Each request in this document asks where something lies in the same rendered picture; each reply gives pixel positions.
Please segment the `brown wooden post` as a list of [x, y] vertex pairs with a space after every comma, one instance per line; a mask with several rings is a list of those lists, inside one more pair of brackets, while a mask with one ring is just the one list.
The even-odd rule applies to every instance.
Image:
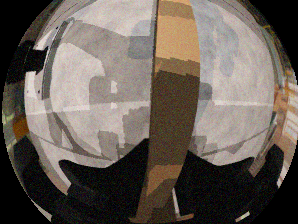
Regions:
[[142, 192], [140, 194], [140, 204], [138, 204], [136, 218], [130, 218], [130, 222], [138, 222], [138, 224], [164, 224], [164, 222], [177, 221], [176, 208], [174, 208], [173, 193], [170, 193], [168, 201], [165, 202], [164, 208], [146, 208], [146, 171], [145, 180], [142, 184]]

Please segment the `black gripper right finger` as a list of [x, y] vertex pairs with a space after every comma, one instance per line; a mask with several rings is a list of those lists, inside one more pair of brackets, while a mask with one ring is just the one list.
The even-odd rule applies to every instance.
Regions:
[[238, 163], [218, 165], [208, 163], [188, 149], [188, 155], [182, 165], [180, 176], [174, 185], [178, 213], [180, 216], [192, 214], [193, 209], [208, 200], [222, 184], [242, 175], [253, 165], [254, 156], [247, 157]]

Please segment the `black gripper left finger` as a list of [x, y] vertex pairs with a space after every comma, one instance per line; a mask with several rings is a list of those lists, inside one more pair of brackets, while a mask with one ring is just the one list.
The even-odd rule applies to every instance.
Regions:
[[59, 160], [59, 165], [71, 184], [120, 201], [126, 214], [136, 218], [148, 157], [149, 139], [144, 139], [108, 168], [88, 167], [71, 160]]

